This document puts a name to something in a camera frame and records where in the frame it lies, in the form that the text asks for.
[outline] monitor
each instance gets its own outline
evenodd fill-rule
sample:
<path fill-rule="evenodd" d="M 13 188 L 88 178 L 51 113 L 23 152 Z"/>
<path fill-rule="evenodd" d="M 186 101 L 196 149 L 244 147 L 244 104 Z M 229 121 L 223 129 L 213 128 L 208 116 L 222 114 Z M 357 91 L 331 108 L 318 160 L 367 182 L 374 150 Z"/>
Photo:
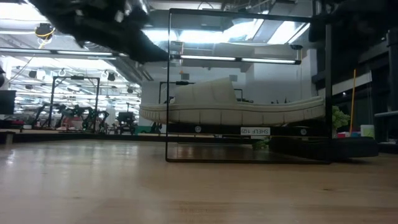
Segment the monitor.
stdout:
<path fill-rule="evenodd" d="M 14 114 L 15 90 L 0 90 L 0 114 Z"/>

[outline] black stand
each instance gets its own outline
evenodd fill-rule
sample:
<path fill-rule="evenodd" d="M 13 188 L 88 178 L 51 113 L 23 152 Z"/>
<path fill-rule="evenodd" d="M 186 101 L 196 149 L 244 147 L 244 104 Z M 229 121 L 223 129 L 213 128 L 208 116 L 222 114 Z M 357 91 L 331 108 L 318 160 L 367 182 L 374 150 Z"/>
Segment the black stand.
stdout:
<path fill-rule="evenodd" d="M 390 111 L 377 113 L 374 117 L 377 119 L 376 126 L 377 140 L 386 142 L 389 138 L 389 124 L 393 119 L 398 118 L 398 27 L 392 28 L 387 33 L 387 44 L 389 48 L 389 107 Z M 380 144 L 381 152 L 398 154 L 398 144 Z"/>
<path fill-rule="evenodd" d="M 398 111 L 398 27 L 392 28 L 387 34 L 389 48 L 389 85 L 391 111 Z"/>

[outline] fluorescent light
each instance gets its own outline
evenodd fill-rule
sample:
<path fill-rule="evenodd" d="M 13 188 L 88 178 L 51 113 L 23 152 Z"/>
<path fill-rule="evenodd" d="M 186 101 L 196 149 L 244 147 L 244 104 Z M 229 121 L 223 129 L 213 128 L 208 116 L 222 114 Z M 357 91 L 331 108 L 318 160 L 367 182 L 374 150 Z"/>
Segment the fluorescent light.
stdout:
<path fill-rule="evenodd" d="M 242 58 L 242 62 L 254 62 L 254 63 L 283 63 L 283 64 L 295 64 L 295 60 L 281 60 L 281 59 L 269 59 L 269 58 Z"/>
<path fill-rule="evenodd" d="M 198 59 L 198 60 L 227 60 L 235 61 L 234 57 L 214 57 L 214 56 L 196 56 L 196 55 L 180 55 L 181 59 Z"/>
<path fill-rule="evenodd" d="M 80 91 L 80 88 L 77 86 L 73 86 L 73 85 L 68 85 L 67 88 L 74 90 L 74 91 Z"/>
<path fill-rule="evenodd" d="M 30 31 L 7 31 L 7 30 L 0 30 L 0 34 L 9 34 L 9 35 L 24 35 L 24 34 L 35 34 L 35 32 Z"/>
<path fill-rule="evenodd" d="M 169 31 L 167 29 L 146 29 L 143 32 L 152 42 L 169 40 Z M 173 30 L 170 30 L 170 40 L 177 40 L 177 35 Z"/>
<path fill-rule="evenodd" d="M 301 24 L 298 28 L 296 22 L 285 21 L 275 31 L 274 35 L 268 40 L 268 44 L 286 44 L 303 26 Z"/>
<path fill-rule="evenodd" d="M 304 26 L 304 28 L 303 29 L 300 29 L 289 41 L 288 41 L 288 43 L 293 43 L 293 42 L 295 42 L 301 35 L 303 35 L 303 33 L 305 32 L 305 31 L 307 31 L 309 28 L 310 28 L 310 26 L 311 26 L 311 24 L 307 24 L 307 25 L 305 25 Z"/>
<path fill-rule="evenodd" d="M 92 57 L 92 56 L 89 56 L 89 57 L 87 57 L 87 59 L 90 59 L 90 60 L 116 60 L 116 57 Z"/>
<path fill-rule="evenodd" d="M 97 85 L 80 85 L 81 87 L 88 87 L 88 88 L 97 88 Z M 100 88 L 117 88 L 116 86 L 99 86 Z"/>
<path fill-rule="evenodd" d="M 178 39 L 186 43 L 219 43 L 222 35 L 220 31 L 184 30 Z"/>
<path fill-rule="evenodd" d="M 36 93 L 36 92 L 21 92 L 17 91 L 17 95 L 22 95 L 22 96 L 46 96 L 50 97 L 51 93 Z M 84 97 L 85 99 L 95 99 L 95 95 L 89 95 L 89 94 L 73 94 L 73 93 L 54 93 L 54 96 L 56 97 L 63 97 L 63 96 L 75 96 L 77 98 L 79 97 Z M 105 100 L 106 95 L 98 95 L 98 99 L 100 100 Z M 108 95 L 110 98 L 120 98 L 120 99 L 128 99 L 128 100 L 135 100 L 135 99 L 140 99 L 136 95 Z"/>
<path fill-rule="evenodd" d="M 24 21 L 37 24 L 48 22 L 31 4 L 0 3 L 0 19 Z"/>
<path fill-rule="evenodd" d="M 69 51 L 69 50 L 59 50 L 58 54 L 67 55 L 87 55 L 87 56 L 112 56 L 112 53 L 107 52 L 83 52 L 83 51 Z"/>
<path fill-rule="evenodd" d="M 49 50 L 35 50 L 35 49 L 11 49 L 11 48 L 0 48 L 0 52 L 9 53 L 25 53 L 25 54 L 50 54 Z"/>

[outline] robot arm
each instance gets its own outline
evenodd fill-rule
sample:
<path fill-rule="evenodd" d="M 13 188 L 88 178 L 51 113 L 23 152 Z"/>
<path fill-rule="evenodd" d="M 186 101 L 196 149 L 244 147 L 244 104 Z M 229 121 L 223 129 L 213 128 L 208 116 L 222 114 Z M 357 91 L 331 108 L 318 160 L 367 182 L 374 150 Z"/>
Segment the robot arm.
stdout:
<path fill-rule="evenodd" d="M 31 0 L 31 3 L 61 32 L 84 41 L 109 47 L 139 63 L 167 61 L 168 54 L 141 31 L 149 16 L 139 7 L 124 12 L 126 0 Z"/>

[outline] shelf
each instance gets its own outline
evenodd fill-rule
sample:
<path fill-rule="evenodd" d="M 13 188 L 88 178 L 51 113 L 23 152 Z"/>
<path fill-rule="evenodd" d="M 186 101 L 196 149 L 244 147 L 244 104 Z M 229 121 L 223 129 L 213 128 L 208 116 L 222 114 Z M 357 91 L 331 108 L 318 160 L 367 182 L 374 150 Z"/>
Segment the shelf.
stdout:
<path fill-rule="evenodd" d="M 228 134 L 237 136 L 287 136 L 327 138 L 325 129 L 297 127 L 254 127 L 254 126 L 221 126 L 196 124 L 169 124 L 169 134 Z M 254 134 L 241 133 L 243 130 L 254 131 Z"/>

